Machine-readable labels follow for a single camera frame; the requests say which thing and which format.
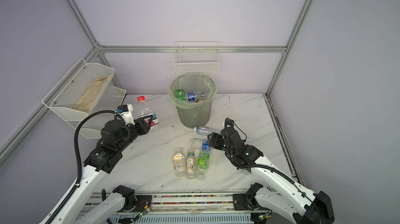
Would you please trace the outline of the lime green label bottle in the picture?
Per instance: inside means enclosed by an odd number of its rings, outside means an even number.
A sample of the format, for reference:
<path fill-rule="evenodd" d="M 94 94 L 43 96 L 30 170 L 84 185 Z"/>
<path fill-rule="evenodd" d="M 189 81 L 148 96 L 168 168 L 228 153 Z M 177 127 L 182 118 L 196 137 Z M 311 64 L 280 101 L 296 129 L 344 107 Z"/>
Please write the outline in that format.
<path fill-rule="evenodd" d="M 197 159 L 197 179 L 198 180 L 204 180 L 205 179 L 205 174 L 208 170 L 208 163 L 209 163 L 209 153 L 206 151 L 203 151 L 199 154 L 199 157 Z"/>

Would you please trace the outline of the green soda bottle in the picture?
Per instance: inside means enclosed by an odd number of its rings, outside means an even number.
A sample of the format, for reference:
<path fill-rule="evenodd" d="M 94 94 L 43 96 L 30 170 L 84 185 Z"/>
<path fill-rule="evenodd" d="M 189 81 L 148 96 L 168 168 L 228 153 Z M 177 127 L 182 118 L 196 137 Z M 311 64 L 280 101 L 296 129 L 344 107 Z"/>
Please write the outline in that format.
<path fill-rule="evenodd" d="M 177 89 L 175 90 L 175 97 L 180 101 L 186 101 L 187 93 L 183 89 Z"/>

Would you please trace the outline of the white cap tea bottle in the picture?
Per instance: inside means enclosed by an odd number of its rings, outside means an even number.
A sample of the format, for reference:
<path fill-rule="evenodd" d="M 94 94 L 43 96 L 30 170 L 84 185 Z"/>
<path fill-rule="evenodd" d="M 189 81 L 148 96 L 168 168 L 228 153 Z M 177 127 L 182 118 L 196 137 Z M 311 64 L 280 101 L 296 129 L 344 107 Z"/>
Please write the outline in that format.
<path fill-rule="evenodd" d="M 176 148 L 173 157 L 175 176 L 181 177 L 185 175 L 185 156 L 183 148 Z"/>

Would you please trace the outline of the small Pepsi label bottle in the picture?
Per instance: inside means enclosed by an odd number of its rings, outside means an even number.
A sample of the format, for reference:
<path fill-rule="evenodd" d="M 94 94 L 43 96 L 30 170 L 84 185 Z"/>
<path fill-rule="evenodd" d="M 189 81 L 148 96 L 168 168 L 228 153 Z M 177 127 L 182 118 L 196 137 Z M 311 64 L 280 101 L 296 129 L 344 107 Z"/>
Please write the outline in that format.
<path fill-rule="evenodd" d="M 191 92 L 186 94 L 185 100 L 190 103 L 198 103 L 204 99 L 206 99 L 206 94 L 204 92 Z"/>

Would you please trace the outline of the blue label water bottle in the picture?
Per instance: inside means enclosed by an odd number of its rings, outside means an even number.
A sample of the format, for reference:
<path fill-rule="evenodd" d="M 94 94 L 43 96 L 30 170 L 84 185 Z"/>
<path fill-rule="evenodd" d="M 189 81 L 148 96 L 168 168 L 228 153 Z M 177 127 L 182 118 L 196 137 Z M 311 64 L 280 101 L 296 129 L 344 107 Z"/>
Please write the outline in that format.
<path fill-rule="evenodd" d="M 206 139 L 192 138 L 190 148 L 199 151 L 210 151 L 209 141 Z"/>

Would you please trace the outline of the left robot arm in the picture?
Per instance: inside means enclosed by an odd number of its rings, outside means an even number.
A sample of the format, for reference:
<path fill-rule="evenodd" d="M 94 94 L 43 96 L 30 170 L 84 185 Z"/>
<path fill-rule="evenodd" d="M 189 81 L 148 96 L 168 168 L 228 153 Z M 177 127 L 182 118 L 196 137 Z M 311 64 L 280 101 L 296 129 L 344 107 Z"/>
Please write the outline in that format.
<path fill-rule="evenodd" d="M 82 161 L 79 152 L 78 135 L 80 128 L 89 118 L 85 118 L 74 135 L 74 149 L 77 160 L 77 179 L 68 192 L 46 216 L 44 224 L 100 224 L 119 210 L 131 211 L 136 207 L 134 189 L 120 185 L 99 206 L 79 218 L 81 210 L 94 190 L 111 173 L 122 159 L 123 151 L 139 136 L 149 133 L 153 124 L 153 115 L 133 119 L 132 113 L 113 113 L 101 130 L 101 138 L 96 148 Z"/>

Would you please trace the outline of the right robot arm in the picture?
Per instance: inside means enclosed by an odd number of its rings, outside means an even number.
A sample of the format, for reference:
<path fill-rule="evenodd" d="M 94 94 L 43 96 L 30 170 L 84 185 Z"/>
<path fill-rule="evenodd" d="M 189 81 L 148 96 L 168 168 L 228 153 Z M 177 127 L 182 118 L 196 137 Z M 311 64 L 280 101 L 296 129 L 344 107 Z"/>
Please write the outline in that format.
<path fill-rule="evenodd" d="M 274 190 L 255 183 L 247 191 L 250 209 L 267 208 L 293 224 L 332 224 L 335 221 L 330 197 L 294 181 L 278 169 L 259 149 L 246 144 L 239 133 L 229 127 L 207 137 L 209 146 L 225 153 L 237 169 L 258 176 Z"/>

